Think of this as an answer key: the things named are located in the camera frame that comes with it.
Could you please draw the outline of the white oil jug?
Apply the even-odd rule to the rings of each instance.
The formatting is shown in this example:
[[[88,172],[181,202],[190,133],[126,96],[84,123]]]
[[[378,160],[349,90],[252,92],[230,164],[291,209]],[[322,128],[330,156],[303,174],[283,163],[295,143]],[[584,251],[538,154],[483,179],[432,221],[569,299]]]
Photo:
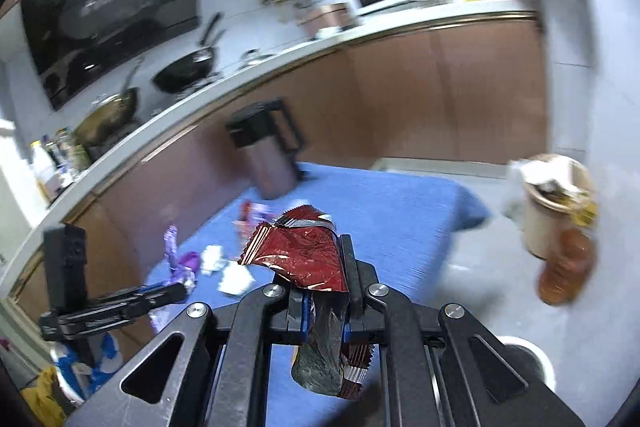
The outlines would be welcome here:
[[[53,202],[60,187],[55,163],[39,140],[30,144],[30,150],[32,151],[32,171],[35,173],[40,190],[49,202]]]

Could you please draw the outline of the copper rice cooker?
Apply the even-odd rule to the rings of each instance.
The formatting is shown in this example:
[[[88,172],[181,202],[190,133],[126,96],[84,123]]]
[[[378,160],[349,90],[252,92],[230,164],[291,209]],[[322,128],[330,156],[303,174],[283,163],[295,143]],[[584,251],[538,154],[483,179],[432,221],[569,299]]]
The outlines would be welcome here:
[[[322,28],[336,27],[344,30],[357,25],[356,18],[346,3],[320,5],[303,15],[297,23],[311,39]]]

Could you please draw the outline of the blue terry towel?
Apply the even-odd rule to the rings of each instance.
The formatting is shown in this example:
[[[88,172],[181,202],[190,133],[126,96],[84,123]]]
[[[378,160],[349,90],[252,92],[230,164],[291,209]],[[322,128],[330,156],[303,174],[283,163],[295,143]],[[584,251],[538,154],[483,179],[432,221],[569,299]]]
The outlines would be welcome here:
[[[171,219],[179,231],[179,254],[201,254],[219,245],[228,259],[239,256],[233,221],[246,200],[263,202],[276,217],[308,202],[331,216],[338,233],[352,236],[356,258],[374,265],[380,282],[426,305],[450,253],[452,234],[480,227],[491,217],[478,196],[454,181],[317,164],[303,164],[303,169],[308,178],[292,193],[264,202],[253,187],[247,188],[191,235]],[[190,301],[205,301],[212,308],[236,303],[238,298],[218,291],[220,279],[221,273],[199,275]],[[292,358],[293,347],[273,346],[266,425],[320,426],[349,402],[296,384]]]

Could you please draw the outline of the beige trash bucket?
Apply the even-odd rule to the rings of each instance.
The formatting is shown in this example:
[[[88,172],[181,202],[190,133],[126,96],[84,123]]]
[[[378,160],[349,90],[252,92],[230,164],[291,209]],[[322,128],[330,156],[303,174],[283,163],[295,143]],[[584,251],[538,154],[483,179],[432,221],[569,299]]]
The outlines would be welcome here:
[[[588,169],[574,158],[539,154],[512,160],[502,213],[522,231],[526,251],[544,259],[561,231],[590,228],[596,221],[596,189]]]

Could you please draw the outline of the dark red snack bag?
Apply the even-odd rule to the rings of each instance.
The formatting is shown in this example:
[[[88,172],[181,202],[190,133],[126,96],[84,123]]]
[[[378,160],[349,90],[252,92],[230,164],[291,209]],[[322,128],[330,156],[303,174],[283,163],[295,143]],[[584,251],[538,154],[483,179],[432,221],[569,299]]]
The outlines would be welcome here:
[[[261,265],[312,299],[307,340],[297,346],[294,381],[318,395],[355,400],[372,359],[371,345],[343,339],[349,290],[336,226],[325,212],[301,205],[272,222],[262,221],[247,239],[239,262]]]

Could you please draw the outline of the brass wok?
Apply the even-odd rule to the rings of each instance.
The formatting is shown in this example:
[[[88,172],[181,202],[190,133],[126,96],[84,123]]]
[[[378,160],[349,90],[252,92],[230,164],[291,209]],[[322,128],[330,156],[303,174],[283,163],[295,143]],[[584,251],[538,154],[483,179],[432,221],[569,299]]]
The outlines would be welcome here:
[[[78,124],[74,135],[79,144],[84,147],[99,146],[134,120],[139,103],[139,89],[132,87],[131,83],[143,62],[144,57],[140,56],[134,68],[128,72],[122,87],[115,94],[96,103],[89,115]]]

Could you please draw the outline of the purple candy wrapper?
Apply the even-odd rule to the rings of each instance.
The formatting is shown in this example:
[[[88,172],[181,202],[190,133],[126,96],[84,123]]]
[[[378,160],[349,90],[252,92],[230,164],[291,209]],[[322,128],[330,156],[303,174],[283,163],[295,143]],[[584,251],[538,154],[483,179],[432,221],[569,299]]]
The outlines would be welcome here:
[[[177,227],[169,225],[164,233],[164,259],[168,265],[168,277],[163,280],[162,285],[180,284],[186,292],[186,297],[189,297],[198,283],[201,258],[194,251],[179,255],[177,237]],[[151,311],[150,319],[154,332],[158,333],[169,323],[169,306]]]

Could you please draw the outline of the white rimmed trash bin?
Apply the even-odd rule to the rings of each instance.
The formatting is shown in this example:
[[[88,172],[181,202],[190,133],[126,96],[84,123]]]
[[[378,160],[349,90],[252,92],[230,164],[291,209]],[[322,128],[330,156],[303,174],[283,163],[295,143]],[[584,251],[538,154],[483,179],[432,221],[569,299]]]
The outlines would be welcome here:
[[[511,355],[514,355],[524,366],[536,374],[546,386],[555,391],[556,378],[551,360],[544,350],[529,340],[516,336],[498,336]]]

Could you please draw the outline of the white crumpled tissue near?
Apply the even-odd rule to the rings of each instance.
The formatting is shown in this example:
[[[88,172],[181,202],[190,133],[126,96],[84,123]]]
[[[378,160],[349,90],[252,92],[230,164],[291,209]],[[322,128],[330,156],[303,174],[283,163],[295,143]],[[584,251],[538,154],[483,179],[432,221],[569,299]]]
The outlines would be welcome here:
[[[222,270],[218,283],[218,291],[224,295],[241,297],[252,288],[255,279],[246,265],[239,265],[236,261],[229,261]]]

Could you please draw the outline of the amber oil bottle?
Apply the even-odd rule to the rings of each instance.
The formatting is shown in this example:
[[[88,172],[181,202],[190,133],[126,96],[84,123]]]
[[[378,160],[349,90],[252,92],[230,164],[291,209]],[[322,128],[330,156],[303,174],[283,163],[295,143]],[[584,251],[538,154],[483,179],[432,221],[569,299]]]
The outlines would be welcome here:
[[[538,297],[550,306],[572,303],[588,282],[596,260],[596,247],[584,231],[563,230],[540,274]]]

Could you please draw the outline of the white crumpled tissue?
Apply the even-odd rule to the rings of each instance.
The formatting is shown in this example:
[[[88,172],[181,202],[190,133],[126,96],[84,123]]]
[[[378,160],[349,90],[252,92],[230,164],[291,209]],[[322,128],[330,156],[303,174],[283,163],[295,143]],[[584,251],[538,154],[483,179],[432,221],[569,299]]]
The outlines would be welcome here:
[[[201,252],[200,271],[206,277],[223,270],[227,263],[228,260],[224,257],[224,248],[221,245],[208,245]]]
[[[218,291],[224,295],[241,297],[252,288],[255,279],[246,265],[239,265],[236,261],[229,261],[222,270],[218,283]]]

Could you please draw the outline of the black range hood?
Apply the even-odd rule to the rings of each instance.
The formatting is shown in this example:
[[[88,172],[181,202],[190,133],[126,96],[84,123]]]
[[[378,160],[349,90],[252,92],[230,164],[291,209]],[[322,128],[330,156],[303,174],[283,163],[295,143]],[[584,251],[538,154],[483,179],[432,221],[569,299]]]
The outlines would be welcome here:
[[[22,0],[44,92],[60,108],[107,72],[198,28],[198,0]]]

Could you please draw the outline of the red chip bag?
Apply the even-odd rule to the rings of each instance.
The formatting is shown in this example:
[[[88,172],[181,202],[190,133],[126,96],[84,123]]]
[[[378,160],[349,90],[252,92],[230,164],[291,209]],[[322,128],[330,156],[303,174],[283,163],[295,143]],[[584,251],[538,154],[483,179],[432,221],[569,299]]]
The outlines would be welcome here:
[[[240,206],[239,217],[233,221],[233,225],[239,239],[246,242],[260,222],[271,220],[272,212],[268,205],[245,199]]]

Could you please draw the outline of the grey black electric kettle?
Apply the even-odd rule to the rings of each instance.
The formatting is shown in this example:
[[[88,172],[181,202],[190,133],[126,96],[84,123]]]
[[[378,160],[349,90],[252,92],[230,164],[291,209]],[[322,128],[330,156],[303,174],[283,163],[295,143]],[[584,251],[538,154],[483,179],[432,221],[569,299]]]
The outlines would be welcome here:
[[[294,146],[286,142],[275,113],[280,113],[288,124]],[[296,156],[306,147],[306,141],[283,98],[255,102],[237,110],[226,122],[226,130],[262,199],[291,193],[304,179]]]

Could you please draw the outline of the black wok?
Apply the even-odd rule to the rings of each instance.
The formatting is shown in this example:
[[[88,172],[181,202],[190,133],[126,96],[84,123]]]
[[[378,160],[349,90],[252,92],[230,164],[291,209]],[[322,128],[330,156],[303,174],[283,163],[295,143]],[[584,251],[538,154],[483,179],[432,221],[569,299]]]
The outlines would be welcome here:
[[[153,77],[152,83],[157,90],[176,94],[207,77],[216,64],[217,42],[224,33],[219,31],[213,39],[209,39],[209,35],[223,17],[223,12],[215,13],[198,42],[198,48],[173,61]]]

